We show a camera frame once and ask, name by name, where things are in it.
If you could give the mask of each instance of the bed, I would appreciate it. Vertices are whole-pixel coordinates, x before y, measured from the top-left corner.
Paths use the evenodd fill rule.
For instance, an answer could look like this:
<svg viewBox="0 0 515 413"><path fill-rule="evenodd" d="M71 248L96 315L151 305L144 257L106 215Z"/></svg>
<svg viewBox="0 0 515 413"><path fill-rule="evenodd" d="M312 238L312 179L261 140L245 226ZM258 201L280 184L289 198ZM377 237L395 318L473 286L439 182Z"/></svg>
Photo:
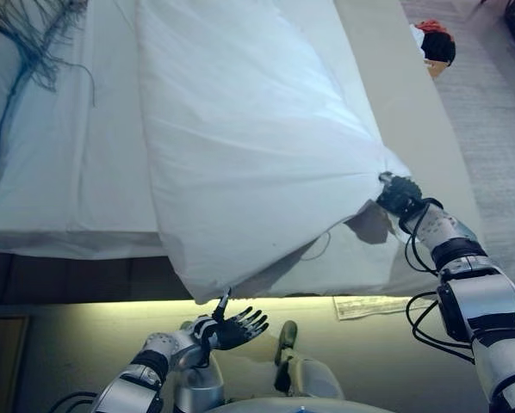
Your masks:
<svg viewBox="0 0 515 413"><path fill-rule="evenodd" d="M317 52L367 133L379 139L339 6L313 0L279 0L276 6ZM133 0L90 1L80 29L72 31L71 46L53 48L89 69L95 87L87 72L65 67L55 93L34 83L23 91L4 140L0 251L72 259L170 254L171 243L159 236L151 191L136 23ZM50 116L42 121L35 108ZM400 241L389 234L386 242L370 245L347 225L335 224L323 225L298 245L309 249L254 265L253 277L245 270L237 279L239 294L395 291L392 263ZM197 288L189 278L182 280L199 300L225 286Z"/></svg>

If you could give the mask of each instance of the white bed sheet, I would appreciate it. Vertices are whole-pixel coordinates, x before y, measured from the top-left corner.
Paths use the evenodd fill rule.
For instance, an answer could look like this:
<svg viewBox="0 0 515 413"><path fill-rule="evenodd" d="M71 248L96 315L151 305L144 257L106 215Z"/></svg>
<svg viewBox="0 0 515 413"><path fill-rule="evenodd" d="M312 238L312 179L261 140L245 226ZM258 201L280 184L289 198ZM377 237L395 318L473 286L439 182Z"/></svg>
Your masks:
<svg viewBox="0 0 515 413"><path fill-rule="evenodd" d="M199 300L356 214L381 192L381 172L408 174L342 102L306 31L302 39L285 18L260 1L138 8L158 225ZM339 282L351 286L351 274Z"/></svg>
<svg viewBox="0 0 515 413"><path fill-rule="evenodd" d="M0 180L0 251L105 259L164 254L142 138L134 0L90 1L57 92L29 82Z"/></svg>
<svg viewBox="0 0 515 413"><path fill-rule="evenodd" d="M317 50L370 134L379 136L333 3L277 3ZM58 46L68 61L90 69L94 108L90 79L80 69L61 70L56 94L33 83L25 89L0 181L0 251L80 259L165 253L142 138L134 9L134 0L90 2L73 46ZM273 287L262 285L254 293L340 293L388 281L393 238L370 246L342 225L331 235L320 259L301 262ZM305 256L319 248L320 242Z"/></svg>

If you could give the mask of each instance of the silver robot arm segment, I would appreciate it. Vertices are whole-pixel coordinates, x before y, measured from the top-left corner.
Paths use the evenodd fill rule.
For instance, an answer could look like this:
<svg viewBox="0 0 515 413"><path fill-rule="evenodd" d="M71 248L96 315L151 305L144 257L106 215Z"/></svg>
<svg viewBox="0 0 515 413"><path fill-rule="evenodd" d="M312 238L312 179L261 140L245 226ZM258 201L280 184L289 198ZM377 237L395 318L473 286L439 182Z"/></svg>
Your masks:
<svg viewBox="0 0 515 413"><path fill-rule="evenodd" d="M172 333L150 334L131 363L92 404L91 413L160 413L160 390L170 371L206 367L212 350L238 347L267 330L267 316L260 310L251 312L251 307L225 319L230 295L231 290L212 316L200 316Z"/></svg>
<svg viewBox="0 0 515 413"><path fill-rule="evenodd" d="M515 285L483 250L475 234L418 187L382 174L377 202L400 228L430 251L447 334L470 343L481 387L494 411L515 409Z"/></svg>
<svg viewBox="0 0 515 413"><path fill-rule="evenodd" d="M154 333L131 363L116 376L93 404L92 413L159 413L159 396L171 370L198 364L202 348L186 330Z"/></svg>

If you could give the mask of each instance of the robot forearm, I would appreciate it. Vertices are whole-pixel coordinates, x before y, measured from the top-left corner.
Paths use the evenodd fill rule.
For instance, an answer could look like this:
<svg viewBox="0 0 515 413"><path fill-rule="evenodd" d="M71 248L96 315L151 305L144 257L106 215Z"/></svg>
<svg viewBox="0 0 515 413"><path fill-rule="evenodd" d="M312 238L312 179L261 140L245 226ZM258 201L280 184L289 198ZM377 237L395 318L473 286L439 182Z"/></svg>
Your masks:
<svg viewBox="0 0 515 413"><path fill-rule="evenodd" d="M515 409L515 285L441 204L423 200L404 178L382 174L381 180L386 188L378 203L430 251L447 334L471 344L481 386L497 411Z"/></svg>

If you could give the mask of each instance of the wire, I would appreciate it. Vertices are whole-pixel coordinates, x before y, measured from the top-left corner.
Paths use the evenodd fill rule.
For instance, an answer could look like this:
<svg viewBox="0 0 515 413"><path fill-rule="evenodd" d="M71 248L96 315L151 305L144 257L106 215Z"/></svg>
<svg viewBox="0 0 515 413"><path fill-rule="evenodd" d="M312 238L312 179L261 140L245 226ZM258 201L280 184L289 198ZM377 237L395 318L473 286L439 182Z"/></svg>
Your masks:
<svg viewBox="0 0 515 413"><path fill-rule="evenodd" d="M68 396L64 396L57 403L55 403L51 407L51 409L49 409L49 411L47 413L54 413L55 411L57 411L57 409L60 407L60 405L63 404L64 402L67 402L71 398L80 398L80 397L96 398L96 393L94 393L92 391L75 391L73 393L70 393Z"/></svg>
<svg viewBox="0 0 515 413"><path fill-rule="evenodd" d="M416 225L414 226L414 229L413 229L413 234L411 235L411 242L412 242L412 245L413 245L413 254L414 254L414 257L416 258L416 261L419 262L419 264L424 268L424 271L422 272L426 272L426 273L430 273L432 274L434 277L437 277L437 272L434 271L433 269L431 269L430 267L428 267L424 261L422 261L422 259L420 258L420 254L418 252L418 250L416 249L416 236L417 236L417 233L419 231L419 227L420 227L420 224L422 224L422 221L426 215L426 213L428 212L428 209L430 209L430 204L431 202L428 201L427 202L427 207L424 208L424 211L422 212L422 215L420 215L420 218L419 218L419 221L416 223Z"/></svg>
<svg viewBox="0 0 515 413"><path fill-rule="evenodd" d="M406 309L405 309L405 315L406 315L406 320L409 322L409 324L415 328L415 330L417 331L417 333L421 334L424 338L427 338L428 340L432 341L432 342L435 342L437 344L440 344L440 345L444 345L444 346L447 346L447 347L453 347L453 348L465 348L465 349L470 349L470 346L468 344L459 344L457 342L444 342L443 340L438 340L437 338L434 338L428 334L426 334L424 331L422 331L418 324L415 323L412 319L411 319L411 306L413 305L414 301L416 301L417 299L420 299L422 297L426 297L426 296L429 296L429 295L434 295L435 292L431 291L431 292L428 292L428 293L421 293L419 295L416 295L414 297L412 297L409 302L407 303L407 306L406 306Z"/></svg>
<svg viewBox="0 0 515 413"><path fill-rule="evenodd" d="M422 323L422 321L424 320L424 318L430 313L431 310L433 310L438 302L437 300L434 301L433 303L431 303L431 305L426 308L422 314L420 314L420 316L417 318L417 320L414 322L412 319L411 319L411 315L410 315L410 311L411 311L411 305L413 305L414 301L416 301L417 299L420 299L422 297L426 297L426 296L429 296L429 295L434 295L435 292L428 292L428 293L421 293L421 294L418 294L418 295L415 295L414 297L412 297L409 302L406 304L406 308L405 308L405 315L406 315L406 319L407 321L409 322L409 324L413 327L413 337L416 338L419 342L422 342L430 347L433 347L433 348L436 348L438 350L441 350L441 351L444 351L445 353L449 353L449 354L452 354L456 357L459 357L465 361L468 361L472 364L475 364L475 361L472 357L469 357L465 354L462 354L458 351L455 351L455 350L452 350L450 348L447 348L447 347L452 347L452 348L464 348L464 349L470 349L470 346L469 345L466 345L466 344L459 344L459 343L453 343L453 342L444 342L442 340L438 340L434 337L431 337L429 335L427 335L424 331L422 331L419 326L420 326L420 323Z"/></svg>
<svg viewBox="0 0 515 413"><path fill-rule="evenodd" d="M78 400L76 403L72 404L68 409L66 409L65 413L72 413L74 409L82 404L93 404L93 400Z"/></svg>
<svg viewBox="0 0 515 413"><path fill-rule="evenodd" d="M438 305L439 302L438 301L434 301L433 302L433 306L432 306L432 309ZM453 348L465 348L467 350L470 350L471 347L469 346L469 344L460 344L458 342L444 342L443 340L438 340L437 338L434 338L428 334L426 334L424 331L422 331L420 328L419 328L419 323L424 319L424 317L430 312L431 310L429 311L424 311L422 313L421 316L423 316L422 318L419 317L419 319L414 322L412 319L411 319L411 314L409 311L406 311L406 319L408 320L409 324L413 327L414 330L416 330L417 333L421 334L424 338L432 341L432 342L435 342L439 345L442 345L442 346L447 346L447 347L453 347Z"/></svg>
<svg viewBox="0 0 515 413"><path fill-rule="evenodd" d="M409 245L411 244L411 240L412 239L413 239L413 236L411 235L411 236L409 236L409 238L407 239L407 241L405 243L405 260L406 260L406 263L408 264L409 267L411 267L415 271L418 271L419 273L427 273L428 271L426 269L417 268L417 267L414 267L411 264L411 260L409 259Z"/></svg>
<svg viewBox="0 0 515 413"><path fill-rule="evenodd" d="M323 250L316 256L312 256L311 258L300 258L300 261L312 261L312 260L316 260L317 258L321 258L325 254L326 249L328 248L328 246L330 245L330 242L332 240L332 235L330 234L330 231L327 232L326 235L328 236L328 239L326 240L325 248L323 248Z"/></svg>

